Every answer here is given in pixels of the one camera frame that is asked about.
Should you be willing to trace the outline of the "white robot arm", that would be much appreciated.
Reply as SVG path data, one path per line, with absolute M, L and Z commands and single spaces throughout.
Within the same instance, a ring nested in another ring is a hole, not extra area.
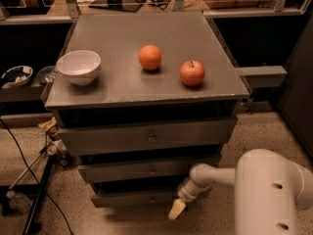
M 214 183 L 234 188 L 236 235 L 300 235 L 297 212 L 313 206 L 313 172 L 272 151 L 254 149 L 234 168 L 192 165 L 168 218 L 176 219 Z

